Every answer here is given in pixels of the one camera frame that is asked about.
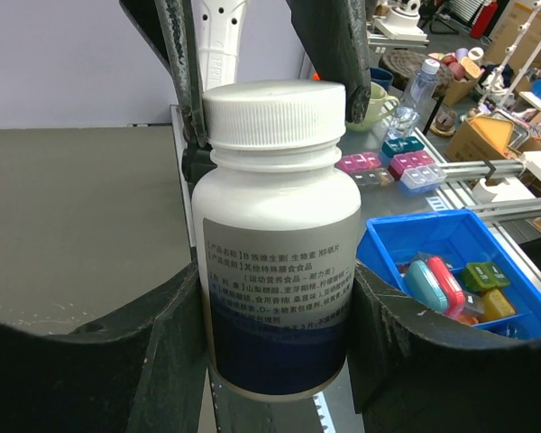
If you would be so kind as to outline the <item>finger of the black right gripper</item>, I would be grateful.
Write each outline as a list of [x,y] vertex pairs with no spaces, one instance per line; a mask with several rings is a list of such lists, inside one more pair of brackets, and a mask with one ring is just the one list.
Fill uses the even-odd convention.
[[206,124],[202,104],[203,86],[192,4],[189,0],[157,0],[155,6],[187,143],[204,147]]
[[345,120],[359,124],[371,96],[366,22],[372,2],[291,0],[291,24],[316,73],[346,91]]

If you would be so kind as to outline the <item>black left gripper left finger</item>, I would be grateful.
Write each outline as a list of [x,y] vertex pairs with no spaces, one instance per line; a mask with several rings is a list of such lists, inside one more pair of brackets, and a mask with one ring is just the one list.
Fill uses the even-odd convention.
[[191,263],[66,335],[0,323],[0,432],[194,432],[205,376]]

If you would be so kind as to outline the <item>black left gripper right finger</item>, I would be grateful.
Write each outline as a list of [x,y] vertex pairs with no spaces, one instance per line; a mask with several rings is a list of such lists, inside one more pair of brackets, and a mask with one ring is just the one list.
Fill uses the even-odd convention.
[[348,368],[367,432],[541,432],[541,338],[428,309],[357,263]]

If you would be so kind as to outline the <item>white bottle cap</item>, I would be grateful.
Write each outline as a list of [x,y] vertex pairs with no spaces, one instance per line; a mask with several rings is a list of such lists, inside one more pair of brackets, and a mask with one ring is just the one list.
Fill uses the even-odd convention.
[[227,150],[287,150],[334,142],[345,132],[346,92],[321,80],[267,80],[203,94],[207,140]]

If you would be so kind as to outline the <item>white pill bottle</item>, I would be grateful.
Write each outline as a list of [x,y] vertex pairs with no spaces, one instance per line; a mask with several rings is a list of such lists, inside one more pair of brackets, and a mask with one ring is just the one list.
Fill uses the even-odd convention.
[[249,399],[304,399],[344,364],[360,192],[335,142],[211,157],[192,197],[211,366]]

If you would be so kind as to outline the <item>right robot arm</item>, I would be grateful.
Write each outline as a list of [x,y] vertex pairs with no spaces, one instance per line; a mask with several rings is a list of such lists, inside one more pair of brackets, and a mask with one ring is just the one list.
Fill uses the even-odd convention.
[[[123,1],[169,71],[188,144],[206,145],[202,94],[236,80],[245,1]],[[346,89],[345,118],[363,121],[371,93],[363,1],[290,1],[291,24],[318,76]]]

